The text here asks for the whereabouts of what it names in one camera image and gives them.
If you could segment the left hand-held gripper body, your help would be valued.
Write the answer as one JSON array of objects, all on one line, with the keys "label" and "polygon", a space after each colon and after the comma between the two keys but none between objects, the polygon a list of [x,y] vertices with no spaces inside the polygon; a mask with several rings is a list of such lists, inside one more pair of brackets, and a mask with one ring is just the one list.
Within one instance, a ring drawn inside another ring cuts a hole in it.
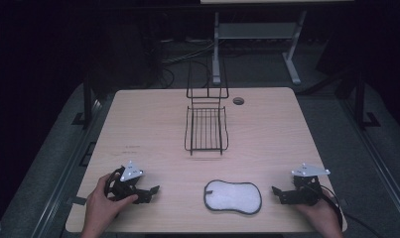
[{"label": "left hand-held gripper body", "polygon": [[134,194],[137,196],[147,195],[148,190],[136,187],[136,183],[143,174],[144,172],[132,161],[130,161],[126,166],[121,166],[106,180],[105,196],[112,193],[116,200],[122,200]]}]

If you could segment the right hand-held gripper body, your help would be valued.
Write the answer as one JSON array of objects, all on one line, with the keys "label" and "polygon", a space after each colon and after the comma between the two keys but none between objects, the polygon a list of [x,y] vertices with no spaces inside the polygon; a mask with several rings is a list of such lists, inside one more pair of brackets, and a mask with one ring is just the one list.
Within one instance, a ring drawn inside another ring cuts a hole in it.
[{"label": "right hand-held gripper body", "polygon": [[292,171],[294,204],[315,205],[321,197],[322,189],[319,175],[323,173],[321,168],[308,164],[301,164],[298,169]]}]

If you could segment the person's right hand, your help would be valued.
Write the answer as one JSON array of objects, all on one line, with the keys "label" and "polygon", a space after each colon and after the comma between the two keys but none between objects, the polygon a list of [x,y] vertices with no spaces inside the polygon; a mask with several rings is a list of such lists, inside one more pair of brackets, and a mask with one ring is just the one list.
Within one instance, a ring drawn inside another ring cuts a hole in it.
[{"label": "person's right hand", "polygon": [[328,202],[321,199],[315,205],[296,204],[295,208],[319,231],[341,231],[337,212]]}]

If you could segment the person's left hand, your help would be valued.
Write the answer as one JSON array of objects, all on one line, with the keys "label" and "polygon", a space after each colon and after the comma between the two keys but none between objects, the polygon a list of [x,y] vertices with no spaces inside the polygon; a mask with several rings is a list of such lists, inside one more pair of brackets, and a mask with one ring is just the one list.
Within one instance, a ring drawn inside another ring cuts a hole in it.
[{"label": "person's left hand", "polygon": [[101,177],[93,192],[88,196],[82,230],[85,227],[107,229],[116,215],[138,198],[136,194],[118,201],[107,198],[104,194],[104,188],[109,176],[110,174],[106,174]]}]

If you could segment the white pad with dark edge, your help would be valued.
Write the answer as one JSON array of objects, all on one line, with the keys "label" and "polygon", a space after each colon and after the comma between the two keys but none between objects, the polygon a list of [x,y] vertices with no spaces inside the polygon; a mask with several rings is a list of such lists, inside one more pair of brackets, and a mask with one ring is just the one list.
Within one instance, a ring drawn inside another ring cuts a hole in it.
[{"label": "white pad with dark edge", "polygon": [[260,211],[262,196],[252,182],[210,181],[203,191],[203,202],[211,211],[234,211],[253,215]]}]

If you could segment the grey metal stand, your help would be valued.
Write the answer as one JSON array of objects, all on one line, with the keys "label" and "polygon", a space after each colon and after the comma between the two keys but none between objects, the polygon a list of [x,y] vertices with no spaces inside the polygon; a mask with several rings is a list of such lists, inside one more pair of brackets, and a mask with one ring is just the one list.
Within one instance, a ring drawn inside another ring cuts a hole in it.
[{"label": "grey metal stand", "polygon": [[282,23],[221,23],[219,13],[214,14],[213,25],[213,54],[212,54],[212,83],[221,84],[219,43],[222,40],[290,40],[290,48],[282,53],[283,61],[295,85],[301,80],[293,63],[293,55],[300,39],[307,16],[302,11],[296,22]]}]

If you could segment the aluminium floor rail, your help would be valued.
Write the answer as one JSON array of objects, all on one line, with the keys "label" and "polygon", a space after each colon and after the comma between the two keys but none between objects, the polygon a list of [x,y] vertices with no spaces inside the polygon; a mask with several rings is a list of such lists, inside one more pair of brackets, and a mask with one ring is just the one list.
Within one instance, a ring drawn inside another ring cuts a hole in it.
[{"label": "aluminium floor rail", "polygon": [[64,111],[41,152],[38,175],[48,186],[48,197],[31,238],[47,238],[51,231],[55,234],[63,231],[71,208],[67,200],[75,198],[89,159],[86,150],[93,148],[98,138],[100,122],[97,119],[102,104],[97,99],[89,107],[92,119],[87,126],[82,122],[83,118],[79,118],[83,115],[80,109],[75,112],[68,106],[66,109],[69,109],[71,121],[62,122],[68,116]]},{"label": "aluminium floor rail", "polygon": [[374,163],[374,167],[376,169],[376,172],[378,173],[378,176],[380,177],[382,183],[384,184],[384,187],[386,188],[397,211],[400,214],[400,186],[398,182],[392,175],[391,171],[387,168],[385,162],[383,161],[383,158],[381,157],[381,154],[376,149],[375,145],[367,134],[366,129],[357,123],[356,119],[354,118],[354,113],[350,104],[344,100],[341,100],[339,104],[344,110],[346,117],[349,119],[352,127],[360,138],[360,141],[362,142],[366,151],[368,152],[372,163]]}]

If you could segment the black metal post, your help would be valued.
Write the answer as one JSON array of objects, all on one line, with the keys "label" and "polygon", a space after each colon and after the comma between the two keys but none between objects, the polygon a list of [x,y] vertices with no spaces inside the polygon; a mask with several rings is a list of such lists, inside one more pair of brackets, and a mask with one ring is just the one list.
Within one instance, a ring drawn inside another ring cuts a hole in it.
[{"label": "black metal post", "polygon": [[365,100],[365,82],[363,74],[360,72],[355,82],[355,98],[354,98],[354,120],[361,130],[368,127],[379,127],[380,123],[372,112],[364,109]]},{"label": "black metal post", "polygon": [[93,107],[95,105],[95,94],[92,90],[91,77],[87,75],[82,82],[83,90],[83,111],[75,114],[72,125],[81,126],[87,129],[93,118]]}]

